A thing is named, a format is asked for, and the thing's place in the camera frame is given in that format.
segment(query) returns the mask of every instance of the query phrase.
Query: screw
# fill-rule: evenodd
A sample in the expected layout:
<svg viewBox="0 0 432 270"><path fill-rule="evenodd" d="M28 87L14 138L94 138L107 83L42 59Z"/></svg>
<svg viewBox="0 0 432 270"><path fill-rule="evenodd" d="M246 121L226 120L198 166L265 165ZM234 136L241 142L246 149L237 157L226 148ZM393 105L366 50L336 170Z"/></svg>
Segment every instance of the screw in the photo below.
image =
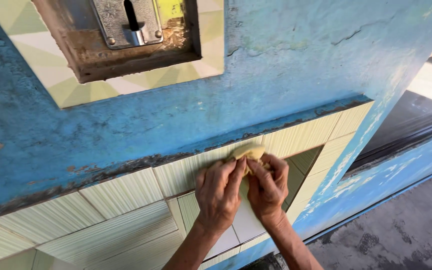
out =
<svg viewBox="0 0 432 270"><path fill-rule="evenodd" d="M114 40L114 38L112 38L112 37L108 37L108 38L106 39L106 42L107 42L109 45L114 45L114 44L116 43L116 40Z"/></svg>

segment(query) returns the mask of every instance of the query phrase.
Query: concrete floor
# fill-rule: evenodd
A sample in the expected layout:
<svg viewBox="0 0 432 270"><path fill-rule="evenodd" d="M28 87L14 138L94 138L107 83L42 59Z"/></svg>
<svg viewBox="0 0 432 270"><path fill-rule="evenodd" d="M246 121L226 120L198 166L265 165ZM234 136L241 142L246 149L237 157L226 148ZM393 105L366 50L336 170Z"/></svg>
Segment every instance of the concrete floor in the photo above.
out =
<svg viewBox="0 0 432 270"><path fill-rule="evenodd" d="M432 270L432 178L307 246L326 270ZM279 255L256 264L287 269Z"/></svg>

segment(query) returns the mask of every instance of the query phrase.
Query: yellow cloth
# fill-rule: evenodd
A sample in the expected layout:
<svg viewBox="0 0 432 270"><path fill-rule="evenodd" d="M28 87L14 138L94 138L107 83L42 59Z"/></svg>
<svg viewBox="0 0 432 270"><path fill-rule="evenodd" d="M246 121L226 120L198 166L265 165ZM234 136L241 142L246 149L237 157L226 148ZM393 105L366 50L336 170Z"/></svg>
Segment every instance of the yellow cloth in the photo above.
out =
<svg viewBox="0 0 432 270"><path fill-rule="evenodd" d="M233 152L231 152L231 155L228 157L228 160L231 160L232 158L235 158L236 160L239 160L243 156L246 156L246 158L255 160L258 163L260 163L263 167L265 167L265 164L261 161L261 157L265 153L265 147L260 144L246 144L239 148L236 148ZM248 165L246 165L246 169L244 169L244 175L253 174L253 171L249 168Z"/></svg>

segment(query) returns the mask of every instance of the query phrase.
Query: forearm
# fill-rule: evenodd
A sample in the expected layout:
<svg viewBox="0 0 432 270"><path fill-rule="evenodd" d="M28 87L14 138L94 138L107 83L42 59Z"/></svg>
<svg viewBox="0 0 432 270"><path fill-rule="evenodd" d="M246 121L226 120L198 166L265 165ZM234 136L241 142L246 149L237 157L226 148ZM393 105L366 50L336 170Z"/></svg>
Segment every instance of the forearm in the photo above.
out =
<svg viewBox="0 0 432 270"><path fill-rule="evenodd" d="M286 214L277 225L268 226L267 231L291 270L322 270L301 238L291 227Z"/></svg>
<svg viewBox="0 0 432 270"><path fill-rule="evenodd" d="M163 270L196 270L220 235L207 232L199 224L194 224L186 239L166 263Z"/></svg>

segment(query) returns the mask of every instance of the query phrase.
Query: metal plate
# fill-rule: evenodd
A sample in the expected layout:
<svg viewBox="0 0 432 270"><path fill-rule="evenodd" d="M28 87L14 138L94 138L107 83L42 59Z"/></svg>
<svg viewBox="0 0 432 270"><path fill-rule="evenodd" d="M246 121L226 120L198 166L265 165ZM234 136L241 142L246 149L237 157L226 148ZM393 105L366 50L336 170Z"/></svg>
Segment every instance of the metal plate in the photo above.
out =
<svg viewBox="0 0 432 270"><path fill-rule="evenodd" d="M129 29L124 0L93 0L93 7L99 17L101 32L110 49L118 50L163 41L156 2L153 0L131 0L131 3L140 27L139 31Z"/></svg>

